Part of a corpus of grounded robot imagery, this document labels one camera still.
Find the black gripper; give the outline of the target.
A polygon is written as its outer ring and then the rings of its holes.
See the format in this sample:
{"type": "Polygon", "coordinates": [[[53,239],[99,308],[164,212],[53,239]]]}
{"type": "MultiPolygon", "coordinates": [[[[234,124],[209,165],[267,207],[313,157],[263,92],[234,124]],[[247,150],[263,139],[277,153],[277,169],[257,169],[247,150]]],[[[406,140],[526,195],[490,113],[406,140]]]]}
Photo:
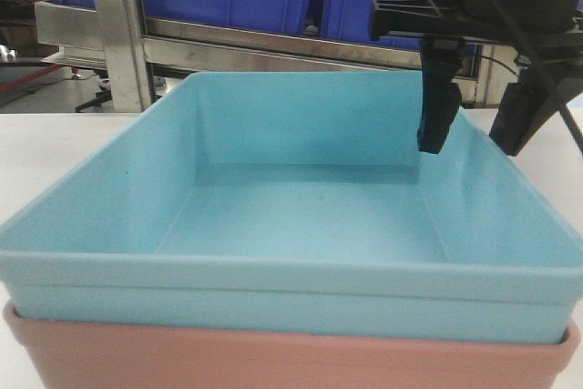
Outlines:
{"type": "MultiPolygon", "coordinates": [[[[423,102],[417,146],[438,154],[462,102],[454,82],[469,43],[512,46],[529,59],[540,56],[567,104],[582,93],[582,14],[580,0],[374,0],[370,37],[411,37],[421,44],[423,102]]],[[[509,83],[489,137],[516,156],[556,113],[534,67],[509,83]]]]}

